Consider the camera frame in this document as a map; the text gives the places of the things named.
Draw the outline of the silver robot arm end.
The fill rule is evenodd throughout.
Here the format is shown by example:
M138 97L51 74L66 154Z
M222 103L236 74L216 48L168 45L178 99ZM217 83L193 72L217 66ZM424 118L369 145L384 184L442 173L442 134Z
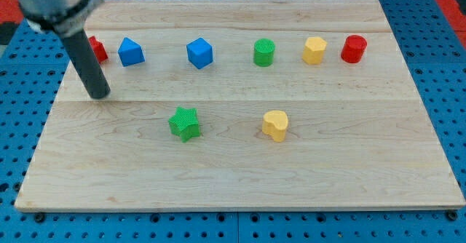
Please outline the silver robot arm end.
M86 19L104 0L18 0L29 26L62 38L84 30Z

